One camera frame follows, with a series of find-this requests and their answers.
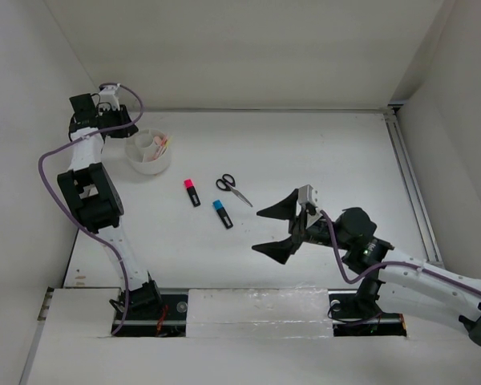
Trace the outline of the pink clear pen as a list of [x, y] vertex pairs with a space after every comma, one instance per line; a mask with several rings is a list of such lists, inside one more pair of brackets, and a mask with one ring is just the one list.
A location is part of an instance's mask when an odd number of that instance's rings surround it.
[[157, 145], [156, 152], [153, 156], [153, 159], [156, 160], [165, 150], [166, 143], [168, 141], [167, 136], [155, 136], [154, 137], [155, 144]]

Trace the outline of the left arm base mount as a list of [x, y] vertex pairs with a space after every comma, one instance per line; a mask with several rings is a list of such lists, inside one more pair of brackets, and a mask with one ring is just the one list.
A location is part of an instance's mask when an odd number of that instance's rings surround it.
[[159, 309], [127, 314], [115, 337], [183, 338], [186, 336], [188, 294], [185, 289], [162, 289]]

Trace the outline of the black handled scissors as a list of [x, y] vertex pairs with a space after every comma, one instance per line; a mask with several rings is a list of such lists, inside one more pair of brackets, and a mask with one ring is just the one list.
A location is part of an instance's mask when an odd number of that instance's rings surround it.
[[248, 207], [253, 207], [253, 204], [236, 188], [236, 180], [231, 174], [225, 173], [218, 178], [216, 180], [216, 187], [221, 191], [233, 193]]

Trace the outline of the yellow clear pen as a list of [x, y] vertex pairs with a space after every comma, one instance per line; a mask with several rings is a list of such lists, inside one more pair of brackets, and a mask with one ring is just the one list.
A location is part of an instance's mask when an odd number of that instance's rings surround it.
[[161, 148], [160, 155], [164, 154], [167, 151], [171, 142], [172, 142], [172, 136], [169, 136], [168, 138], [166, 138], [164, 145]]

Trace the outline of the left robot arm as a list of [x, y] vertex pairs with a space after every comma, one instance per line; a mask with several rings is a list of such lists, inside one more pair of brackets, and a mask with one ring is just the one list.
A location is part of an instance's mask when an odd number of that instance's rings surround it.
[[105, 242], [103, 247], [123, 285], [111, 305], [128, 316], [154, 318], [164, 307], [160, 290], [129, 245], [121, 225], [123, 203], [101, 161], [106, 138], [129, 138], [139, 129], [112, 88], [103, 88], [97, 96], [105, 100], [95, 102], [89, 93], [70, 98], [74, 114], [69, 138], [75, 146], [71, 164], [57, 176], [57, 183], [72, 217]]

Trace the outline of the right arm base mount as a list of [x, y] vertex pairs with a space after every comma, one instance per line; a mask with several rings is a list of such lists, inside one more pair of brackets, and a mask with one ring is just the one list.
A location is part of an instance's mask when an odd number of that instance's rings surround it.
[[327, 316], [334, 337], [406, 337], [401, 314], [384, 313], [377, 305], [382, 283], [364, 278], [356, 290], [331, 290]]

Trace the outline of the pink cap black highlighter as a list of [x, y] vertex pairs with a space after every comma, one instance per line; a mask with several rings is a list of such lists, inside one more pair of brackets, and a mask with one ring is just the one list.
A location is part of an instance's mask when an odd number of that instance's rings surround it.
[[193, 181], [191, 179], [185, 180], [184, 187], [186, 189], [186, 192], [189, 196], [190, 201], [192, 202], [192, 205], [194, 207], [199, 207], [201, 205], [200, 198], [196, 191], [195, 185], [193, 184]]

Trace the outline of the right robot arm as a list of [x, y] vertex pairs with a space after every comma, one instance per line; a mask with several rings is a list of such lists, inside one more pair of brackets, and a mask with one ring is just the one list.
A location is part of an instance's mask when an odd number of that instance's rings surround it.
[[257, 216], [289, 223], [288, 238], [253, 246], [282, 265], [304, 243], [330, 247], [342, 279], [358, 286], [346, 306], [362, 321], [383, 313], [411, 315], [449, 326], [481, 347], [481, 279], [432, 265], [375, 237], [377, 226], [363, 209], [344, 209], [332, 220], [307, 184]]

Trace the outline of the blue cap black highlighter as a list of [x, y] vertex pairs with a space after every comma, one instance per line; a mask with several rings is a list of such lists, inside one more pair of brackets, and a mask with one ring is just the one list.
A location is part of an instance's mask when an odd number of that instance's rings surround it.
[[233, 227], [233, 223], [231, 218], [229, 217], [226, 209], [224, 208], [223, 204], [220, 200], [213, 201], [212, 203], [213, 208], [215, 209], [218, 217], [220, 218], [222, 224], [226, 229], [231, 229]]

